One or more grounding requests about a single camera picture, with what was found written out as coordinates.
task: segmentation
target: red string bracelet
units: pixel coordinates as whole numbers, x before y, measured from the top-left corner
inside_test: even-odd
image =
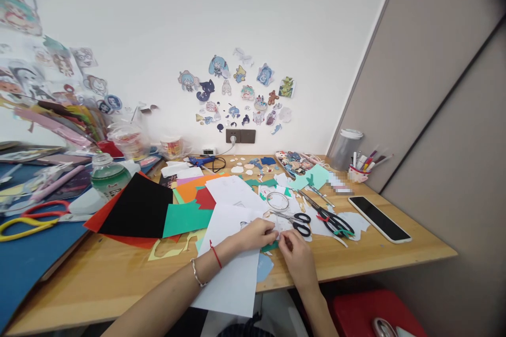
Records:
[[[211,246],[212,251],[214,251],[214,253],[215,253],[215,257],[216,257],[216,260],[218,261],[218,264],[220,265],[220,269],[223,269],[223,267],[221,266],[220,258],[218,258],[218,254],[216,254],[215,247],[212,245],[211,240],[209,240],[209,245]]]

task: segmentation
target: red stool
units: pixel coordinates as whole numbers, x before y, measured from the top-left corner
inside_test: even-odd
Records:
[[[329,310],[343,337],[376,337],[372,327],[375,318],[385,319],[394,329],[399,326],[416,337],[427,337],[415,316],[389,290],[336,296]]]

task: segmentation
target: scissors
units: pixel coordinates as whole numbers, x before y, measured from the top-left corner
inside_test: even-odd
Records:
[[[49,212],[41,212],[41,213],[33,213],[39,209],[46,208],[48,206],[52,205],[63,205],[65,207],[65,211],[49,211]],[[35,207],[32,207],[25,212],[21,214],[20,217],[16,219],[12,219],[7,221],[6,223],[3,223],[0,225],[0,242],[6,242],[6,241],[12,241],[17,240],[21,237],[26,237],[31,234],[40,232],[44,229],[50,228],[54,225],[56,225],[58,222],[73,222],[73,221],[87,221],[91,218],[91,215],[89,214],[83,214],[83,215],[77,215],[72,214],[69,212],[69,205],[70,203],[64,200],[55,200],[50,201],[47,203],[36,205]],[[37,219],[41,217],[48,217],[48,216],[56,216],[55,219],[49,220],[49,221],[38,221]],[[25,232],[13,234],[13,235],[3,235],[2,233],[11,225],[14,225],[16,223],[24,223],[31,226],[34,226],[34,228],[29,229]]]
[[[276,216],[283,217],[284,219],[287,219],[289,222],[291,222],[291,224],[294,226],[294,229],[299,232],[301,236],[309,237],[311,235],[311,229],[304,225],[311,222],[311,217],[309,217],[309,215],[305,213],[296,213],[292,216],[289,214],[276,212],[274,210],[270,211]]]
[[[308,195],[306,195],[304,192],[302,191],[297,192],[306,198],[306,200],[318,213],[317,215],[318,219],[323,221],[327,229],[329,229],[333,234],[335,234],[339,238],[355,235],[355,231],[350,226],[350,224],[341,219],[334,212],[329,212],[328,210],[322,208],[321,206],[316,204],[315,201],[311,199]]]

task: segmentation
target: smartphone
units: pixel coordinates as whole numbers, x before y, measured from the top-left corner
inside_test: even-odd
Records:
[[[363,196],[351,196],[348,201],[359,211],[373,227],[392,243],[412,241],[412,238],[386,214],[376,208]]]

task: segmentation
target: plastic bottle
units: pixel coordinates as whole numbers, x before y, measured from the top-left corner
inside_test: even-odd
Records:
[[[92,163],[91,185],[106,201],[125,188],[132,178],[128,170],[107,153],[95,155]]]

